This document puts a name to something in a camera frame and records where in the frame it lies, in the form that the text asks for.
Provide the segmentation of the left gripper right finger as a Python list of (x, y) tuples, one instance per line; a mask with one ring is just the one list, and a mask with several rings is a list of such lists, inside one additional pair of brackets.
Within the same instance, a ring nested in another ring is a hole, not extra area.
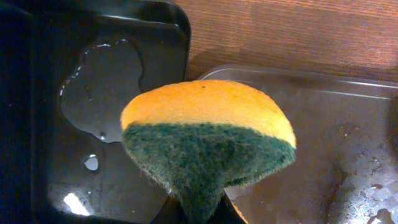
[(214, 212), (214, 224), (246, 224), (224, 193)]

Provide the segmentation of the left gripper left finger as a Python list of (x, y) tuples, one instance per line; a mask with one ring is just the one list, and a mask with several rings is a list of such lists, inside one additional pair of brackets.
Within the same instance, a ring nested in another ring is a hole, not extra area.
[(168, 196), (164, 205), (150, 224), (186, 224), (187, 219), (180, 202)]

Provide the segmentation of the green and yellow sponge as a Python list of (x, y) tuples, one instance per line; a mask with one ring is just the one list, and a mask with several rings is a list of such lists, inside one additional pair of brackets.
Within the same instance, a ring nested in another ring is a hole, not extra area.
[(195, 80), (140, 94), (123, 109), (126, 154), (181, 205), (187, 222), (214, 217), (227, 187), (291, 165), (296, 137), (272, 98), (230, 80)]

